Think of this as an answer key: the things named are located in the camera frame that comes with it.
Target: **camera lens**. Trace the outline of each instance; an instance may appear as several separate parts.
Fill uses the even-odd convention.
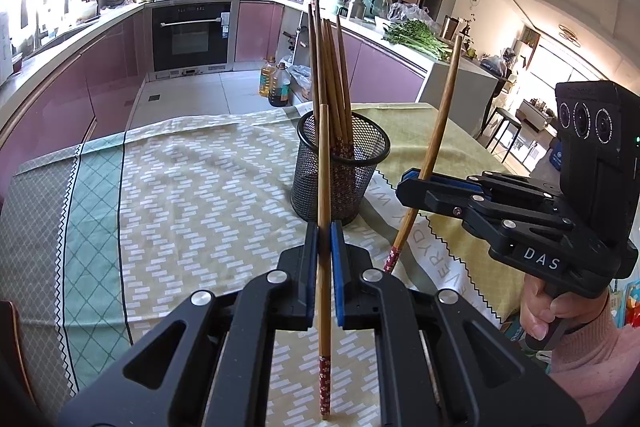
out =
[[[580,138],[587,138],[589,136],[589,129],[591,127],[589,109],[582,102],[578,102],[574,107],[574,127],[575,133]]]
[[[564,102],[562,102],[560,105],[560,123],[564,129],[569,127],[569,120],[570,120],[569,108],[566,106]]]
[[[609,112],[601,109],[596,115],[596,134],[601,143],[609,143],[611,140],[612,124]]]

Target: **patterned tablecloth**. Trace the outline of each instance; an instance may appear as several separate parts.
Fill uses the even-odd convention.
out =
[[[382,267],[404,213],[394,186],[420,165],[437,111],[354,109],[385,129],[392,150],[345,239]],[[295,125],[306,110],[177,118],[21,167],[0,216],[0,298],[20,312],[28,374],[47,416],[190,293],[241,289],[303,242],[306,224],[288,194]],[[482,170],[502,166],[449,122],[436,171]],[[394,273],[421,291],[454,288],[499,325],[517,306],[522,275],[487,249],[457,220],[418,216]],[[336,327],[333,343],[333,415],[325,425],[380,425],[372,333]],[[315,328],[278,332],[269,425],[319,424],[317,353]]]

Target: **oven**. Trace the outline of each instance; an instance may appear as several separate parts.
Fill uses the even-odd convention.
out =
[[[153,6],[156,80],[232,69],[239,0],[189,1],[172,0]]]

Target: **oven handle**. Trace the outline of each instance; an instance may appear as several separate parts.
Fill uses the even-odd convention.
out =
[[[222,17],[218,17],[217,19],[202,19],[199,21],[161,22],[160,26],[162,28],[166,28],[167,26],[179,26],[181,24],[197,24],[201,22],[222,22]]]

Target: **sink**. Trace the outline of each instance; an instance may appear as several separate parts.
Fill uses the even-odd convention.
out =
[[[89,26],[91,26],[95,22],[97,22],[97,19],[81,23],[78,26],[74,26],[73,28],[70,28],[70,29],[66,30],[64,33],[61,33],[60,35],[57,35],[57,36],[53,37],[52,39],[47,41],[46,44],[43,44],[36,51],[34,51],[31,55],[29,55],[27,58],[25,58],[25,60],[28,60],[29,58],[35,57],[36,55],[39,55],[42,52],[45,52],[45,51],[50,50],[52,48],[55,48],[57,45],[62,44],[62,42],[64,42],[64,41],[68,41],[71,37],[77,35],[82,30],[88,28]]]

